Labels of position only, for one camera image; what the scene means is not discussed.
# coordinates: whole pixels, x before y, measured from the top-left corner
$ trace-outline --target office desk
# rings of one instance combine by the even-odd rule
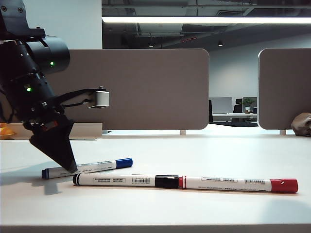
[[[1,232],[311,232],[310,138],[212,124],[178,134],[112,132],[71,144],[78,164],[133,158],[108,173],[297,178],[299,191],[73,186],[71,177],[42,180],[56,163],[28,141],[1,141]]]
[[[232,119],[257,120],[257,113],[213,113],[214,121],[231,121]]]

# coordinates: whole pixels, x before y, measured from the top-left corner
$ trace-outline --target red marker cap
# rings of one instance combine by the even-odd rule
[[[271,192],[296,193],[298,182],[296,179],[271,179]]]

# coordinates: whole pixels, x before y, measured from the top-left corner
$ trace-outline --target cable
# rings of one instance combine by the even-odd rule
[[[86,103],[90,103],[90,102],[91,102],[91,100],[85,99],[85,100],[83,100],[83,101],[80,102],[80,103],[66,104],[66,105],[63,105],[63,107],[64,107],[64,108],[69,108],[69,107],[79,106],[79,105],[86,104]]]

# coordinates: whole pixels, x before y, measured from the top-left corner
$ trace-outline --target barcode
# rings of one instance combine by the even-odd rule
[[[265,184],[266,182],[264,180],[244,180],[245,183],[261,183],[261,184]]]
[[[110,183],[111,178],[94,178],[94,181],[100,183]]]
[[[132,183],[150,183],[150,178],[132,178]]]

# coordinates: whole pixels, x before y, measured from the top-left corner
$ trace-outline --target table surface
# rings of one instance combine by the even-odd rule
[[[296,178],[297,194],[74,186],[28,141],[2,140],[1,232],[311,232],[310,138],[260,127],[112,131],[71,140],[78,164],[133,158],[111,174]]]

